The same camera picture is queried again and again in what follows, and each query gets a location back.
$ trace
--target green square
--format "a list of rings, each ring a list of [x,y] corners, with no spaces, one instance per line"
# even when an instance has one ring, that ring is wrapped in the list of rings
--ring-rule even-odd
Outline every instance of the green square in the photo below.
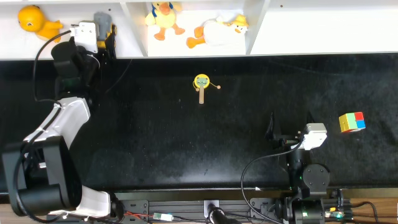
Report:
[[[358,128],[358,126],[356,125],[356,120],[355,120],[355,114],[354,113],[348,113],[347,114],[347,122],[348,122],[349,129],[357,129]]]

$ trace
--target wooden floor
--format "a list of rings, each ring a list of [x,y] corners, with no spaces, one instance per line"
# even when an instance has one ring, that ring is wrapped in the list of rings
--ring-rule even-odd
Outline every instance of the wooden floor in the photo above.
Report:
[[[352,204],[359,202],[369,201],[372,202],[377,208],[377,214],[381,223],[398,223],[397,218],[380,218],[383,216],[397,216],[398,211],[398,198],[354,198],[351,199]],[[371,215],[373,216],[373,210],[370,205],[364,205],[360,208],[353,209],[354,214],[360,215]],[[374,222],[375,219],[358,217],[355,218],[357,222]],[[0,205],[0,224],[32,224],[36,223],[26,217],[17,217],[11,210],[10,205]]]

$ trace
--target white plush duck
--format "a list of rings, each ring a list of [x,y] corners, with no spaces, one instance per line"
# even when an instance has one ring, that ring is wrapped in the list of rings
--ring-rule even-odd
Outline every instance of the white plush duck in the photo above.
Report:
[[[234,44],[248,30],[249,24],[244,15],[238,15],[232,23],[222,22],[222,18],[206,21],[203,26],[195,29],[195,37],[187,39],[187,46],[194,48],[198,44],[211,46]]]

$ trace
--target red square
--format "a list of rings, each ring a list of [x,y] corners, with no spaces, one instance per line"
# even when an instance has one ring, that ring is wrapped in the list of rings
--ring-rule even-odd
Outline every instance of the red square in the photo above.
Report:
[[[354,115],[355,115],[355,120],[356,121],[363,121],[364,120],[362,112],[356,112],[356,113],[354,113]]]

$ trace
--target plush duck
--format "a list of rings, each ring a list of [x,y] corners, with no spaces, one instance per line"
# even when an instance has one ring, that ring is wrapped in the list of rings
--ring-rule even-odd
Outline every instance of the plush duck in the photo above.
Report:
[[[238,15],[232,23],[223,22],[221,17],[217,20],[206,21],[203,26],[195,29],[195,37],[187,39],[187,46],[192,49],[198,44],[211,46],[234,44],[248,30],[249,24],[244,15]]]
[[[173,28],[176,35],[181,35],[185,32],[185,29],[179,28],[175,23],[177,16],[174,10],[180,12],[182,10],[181,4],[177,2],[153,2],[152,11],[145,18],[145,23],[148,26],[158,25],[160,27],[160,32],[155,34],[157,40],[165,39],[165,32],[168,28]]]
[[[18,13],[19,25],[28,32],[35,32],[43,40],[49,40],[60,33],[63,25],[60,21],[50,22],[46,20],[44,13],[37,6],[26,6]]]

